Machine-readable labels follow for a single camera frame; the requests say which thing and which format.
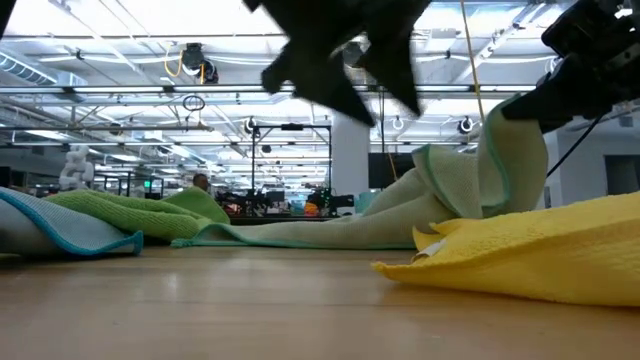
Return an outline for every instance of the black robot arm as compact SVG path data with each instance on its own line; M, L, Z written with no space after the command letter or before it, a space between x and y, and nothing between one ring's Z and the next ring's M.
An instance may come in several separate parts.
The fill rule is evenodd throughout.
M579 0L564 12L542 35L560 62L535 90L503 108L505 118L538 119L549 132L574 116L595 119L617 103L639 98L637 18L617 18L620 3Z

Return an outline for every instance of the white column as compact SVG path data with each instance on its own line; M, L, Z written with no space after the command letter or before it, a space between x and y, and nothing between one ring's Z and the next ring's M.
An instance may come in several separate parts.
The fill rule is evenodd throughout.
M335 112L331 128L334 194L355 195L369 191L370 128Z

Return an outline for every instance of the white robot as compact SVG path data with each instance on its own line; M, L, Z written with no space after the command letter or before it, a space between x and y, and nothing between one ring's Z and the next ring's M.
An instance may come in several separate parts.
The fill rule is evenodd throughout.
M67 153L67 163L60 173L60 190L86 189L85 182L93 181L93 164L87 162L89 147L72 146Z

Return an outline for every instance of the computer screen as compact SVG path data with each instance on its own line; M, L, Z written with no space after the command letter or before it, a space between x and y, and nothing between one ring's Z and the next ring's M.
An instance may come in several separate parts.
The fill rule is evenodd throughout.
M284 201L284 191L269 191L267 193L267 199L272 202L281 202Z

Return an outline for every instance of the wooden floor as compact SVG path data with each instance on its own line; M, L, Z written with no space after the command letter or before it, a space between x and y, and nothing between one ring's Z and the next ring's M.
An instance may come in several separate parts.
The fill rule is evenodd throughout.
M4 259L0 359L640 359L640 311L400 286L369 267L410 256L149 248Z

